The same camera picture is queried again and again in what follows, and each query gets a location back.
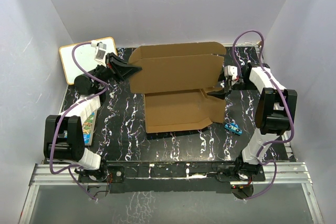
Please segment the brown cardboard box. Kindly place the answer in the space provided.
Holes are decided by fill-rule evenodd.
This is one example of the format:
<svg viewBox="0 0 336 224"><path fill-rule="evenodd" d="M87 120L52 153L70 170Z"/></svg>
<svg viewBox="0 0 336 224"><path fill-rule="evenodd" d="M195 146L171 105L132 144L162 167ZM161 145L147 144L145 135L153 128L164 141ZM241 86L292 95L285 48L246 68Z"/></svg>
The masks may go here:
<svg viewBox="0 0 336 224"><path fill-rule="evenodd" d="M226 48L219 42L140 46L129 64L141 71L129 79L132 93L144 96L145 131L201 130L223 123L226 102L218 91Z"/></svg>

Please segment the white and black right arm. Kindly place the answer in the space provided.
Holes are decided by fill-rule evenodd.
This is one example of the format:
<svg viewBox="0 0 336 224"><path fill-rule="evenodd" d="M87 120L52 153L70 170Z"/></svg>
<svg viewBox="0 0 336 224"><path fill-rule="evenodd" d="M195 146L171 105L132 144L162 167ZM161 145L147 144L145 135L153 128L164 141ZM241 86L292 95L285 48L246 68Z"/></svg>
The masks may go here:
<svg viewBox="0 0 336 224"><path fill-rule="evenodd" d="M293 131L297 92L281 85L265 63L249 62L242 69L225 66L219 81L224 82L224 88L209 92L209 96L225 99L237 88L255 89L260 93L255 114L256 129L249 143L232 165L219 165L216 169L218 178L235 176L240 180L251 180L261 170L262 158L270 146L281 142L286 132Z"/></svg>

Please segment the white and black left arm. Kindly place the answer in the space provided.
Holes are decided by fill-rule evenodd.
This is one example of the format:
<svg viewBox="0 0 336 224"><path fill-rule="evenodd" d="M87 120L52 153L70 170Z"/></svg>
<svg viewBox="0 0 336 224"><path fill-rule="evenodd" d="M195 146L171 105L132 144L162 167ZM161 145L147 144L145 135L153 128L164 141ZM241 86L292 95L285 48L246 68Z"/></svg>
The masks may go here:
<svg viewBox="0 0 336 224"><path fill-rule="evenodd" d="M54 161L68 162L70 168L77 168L96 181L108 177L108 168L103 165L102 157L85 147L83 123L104 102L108 89L108 80L122 82L140 72L142 67L120 60L114 53L104 57L104 63L90 71L84 71L74 80L81 98L59 115L46 118L44 136L44 156L49 160L52 174L59 174L63 169L55 170Z"/></svg>

